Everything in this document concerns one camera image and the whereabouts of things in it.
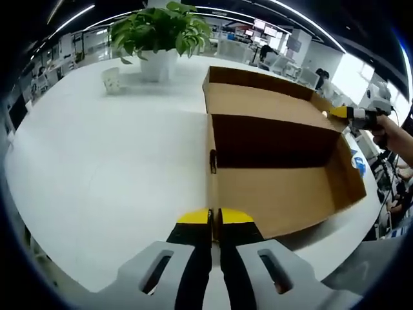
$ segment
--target potted plant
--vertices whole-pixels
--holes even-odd
[[[210,27],[196,8],[169,2],[166,8],[146,8],[116,22],[111,29],[112,44],[141,59],[147,81],[164,81],[172,75],[177,55],[191,57],[209,42]],[[131,64],[121,57],[125,64]]]

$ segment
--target white pot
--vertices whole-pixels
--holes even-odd
[[[142,77],[148,82],[164,82],[169,80],[175,71],[178,53],[173,50],[159,50],[156,54],[153,51],[144,50],[141,59]]]

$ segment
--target desk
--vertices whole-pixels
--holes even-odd
[[[136,65],[112,59],[64,77],[23,120],[5,158],[12,197],[32,236],[91,291],[114,281],[117,269],[147,245],[165,240],[182,214],[206,205],[201,85],[208,66],[276,76],[193,56],[179,58],[168,84],[140,85],[139,61],[130,60]],[[106,96],[100,75],[110,67],[120,67],[134,87]],[[318,280],[353,252],[378,216],[369,167],[364,182],[366,198],[319,225],[297,247]]]

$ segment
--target cup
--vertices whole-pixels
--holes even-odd
[[[27,101],[26,103],[27,112],[30,114],[33,111],[33,103],[32,100]]]
[[[116,95],[120,93],[119,68],[110,68],[102,72],[102,81],[105,84],[106,93]]]

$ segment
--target cardboard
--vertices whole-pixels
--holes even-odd
[[[326,220],[366,196],[346,123],[301,85],[255,72],[210,67],[208,203],[251,215],[265,238]]]

